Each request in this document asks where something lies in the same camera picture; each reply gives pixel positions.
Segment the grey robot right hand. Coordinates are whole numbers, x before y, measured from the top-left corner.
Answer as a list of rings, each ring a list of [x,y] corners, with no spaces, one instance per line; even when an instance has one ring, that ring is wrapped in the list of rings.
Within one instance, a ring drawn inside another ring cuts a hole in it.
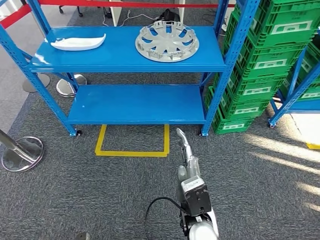
[[[201,177],[200,169],[198,165],[198,158],[193,155],[191,146],[186,139],[186,134],[180,128],[176,129],[177,135],[182,140],[182,157],[183,165],[180,165],[177,169],[177,187],[177,195],[180,202],[185,200],[181,183],[185,180],[188,180],[195,176]]]

